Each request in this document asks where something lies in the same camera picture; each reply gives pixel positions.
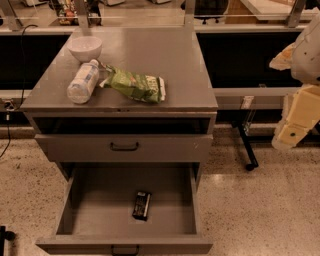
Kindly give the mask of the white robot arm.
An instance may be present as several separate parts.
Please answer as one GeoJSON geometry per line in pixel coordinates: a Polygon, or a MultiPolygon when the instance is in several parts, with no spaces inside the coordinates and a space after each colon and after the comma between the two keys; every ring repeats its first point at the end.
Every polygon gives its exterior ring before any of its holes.
{"type": "Polygon", "coordinates": [[[289,69],[291,76],[302,83],[295,93],[284,97],[282,119],[272,139],[274,148],[290,149],[320,121],[320,14],[269,66],[280,71],[289,69]]]}

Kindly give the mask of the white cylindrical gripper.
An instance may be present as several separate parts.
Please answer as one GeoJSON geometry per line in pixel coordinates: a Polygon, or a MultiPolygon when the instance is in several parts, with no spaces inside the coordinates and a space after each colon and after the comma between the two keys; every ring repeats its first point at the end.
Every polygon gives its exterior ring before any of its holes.
{"type": "Polygon", "coordinates": [[[284,98],[284,122],[275,128],[272,146],[275,149],[295,147],[320,120],[320,87],[304,84],[284,98]]]}

